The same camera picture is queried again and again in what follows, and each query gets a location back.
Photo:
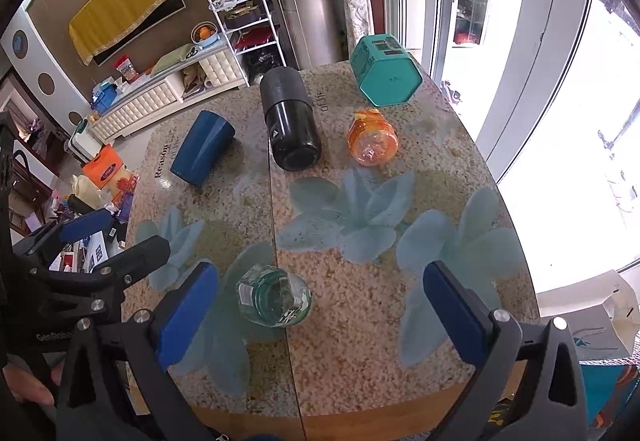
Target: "black tumbler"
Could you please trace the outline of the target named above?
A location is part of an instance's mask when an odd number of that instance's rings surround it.
[[[276,164],[290,172],[313,166],[322,148],[300,73],[290,67],[267,71],[260,82],[260,96]]]

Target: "brown circle decoration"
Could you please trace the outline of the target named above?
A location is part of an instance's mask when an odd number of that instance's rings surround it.
[[[14,55],[18,58],[24,58],[27,55],[27,49],[29,48],[29,41],[27,35],[21,29],[17,30],[12,40],[12,47],[14,49]]]
[[[51,96],[53,91],[56,90],[56,84],[53,83],[53,78],[46,72],[41,72],[40,76],[38,76],[38,86],[47,96]]]
[[[77,126],[82,121],[82,116],[80,116],[80,114],[78,114],[76,111],[72,110],[69,113],[69,121]]]

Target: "yellow cloth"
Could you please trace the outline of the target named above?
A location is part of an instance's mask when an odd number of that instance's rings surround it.
[[[69,22],[85,65],[134,31],[165,0],[90,0]]]

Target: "teal hexagonal container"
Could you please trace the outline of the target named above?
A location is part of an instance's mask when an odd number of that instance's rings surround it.
[[[389,34],[363,36],[350,63],[360,90],[375,106],[406,103],[422,83],[409,53]]]

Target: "finger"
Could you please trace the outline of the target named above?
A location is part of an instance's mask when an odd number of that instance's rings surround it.
[[[53,381],[57,386],[60,386],[60,381],[62,381],[62,371],[64,368],[65,360],[62,360],[53,369],[51,369],[51,381]]]
[[[40,405],[53,405],[54,400],[52,394],[33,374],[19,369],[15,365],[9,363],[2,369],[4,379],[12,393],[17,394],[23,399],[33,401]]]

